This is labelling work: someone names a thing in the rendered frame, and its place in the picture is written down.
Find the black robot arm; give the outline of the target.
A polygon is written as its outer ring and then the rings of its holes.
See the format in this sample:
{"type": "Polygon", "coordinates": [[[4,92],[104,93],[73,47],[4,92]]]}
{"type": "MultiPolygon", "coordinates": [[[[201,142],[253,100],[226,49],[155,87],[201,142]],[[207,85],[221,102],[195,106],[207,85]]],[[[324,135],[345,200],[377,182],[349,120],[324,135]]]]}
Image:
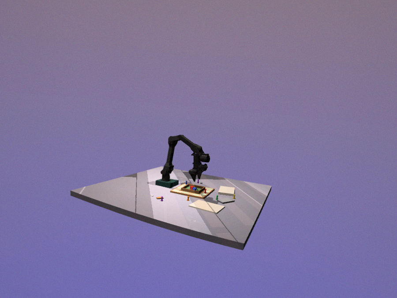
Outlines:
{"type": "MultiPolygon", "coordinates": [[[[172,165],[172,159],[173,159],[173,154],[174,154],[174,148],[177,145],[178,141],[184,142],[186,145],[188,145],[193,153],[191,154],[194,156],[194,162],[209,162],[210,161],[210,156],[209,154],[205,154],[204,151],[202,150],[202,147],[193,143],[190,141],[188,138],[186,138],[184,135],[177,135],[177,136],[170,136],[168,138],[168,144],[169,144],[169,150],[168,150],[168,155],[167,155],[167,161],[164,165],[163,170],[161,171],[162,174],[162,180],[161,181],[171,181],[170,180],[170,174],[173,171],[174,165],[172,165]]],[[[207,164],[200,164],[198,165],[198,170],[203,170],[206,171],[208,168],[207,164]]]]}

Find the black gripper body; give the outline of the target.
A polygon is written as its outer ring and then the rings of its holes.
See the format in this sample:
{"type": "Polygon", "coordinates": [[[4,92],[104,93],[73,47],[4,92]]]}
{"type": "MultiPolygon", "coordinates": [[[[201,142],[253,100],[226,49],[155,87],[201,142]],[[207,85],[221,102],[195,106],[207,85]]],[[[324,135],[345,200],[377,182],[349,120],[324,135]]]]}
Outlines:
{"type": "Polygon", "coordinates": [[[193,162],[192,163],[192,164],[194,164],[194,167],[191,170],[189,170],[189,174],[197,174],[198,171],[202,171],[201,169],[198,170],[199,163],[201,164],[201,162],[193,162]]]}

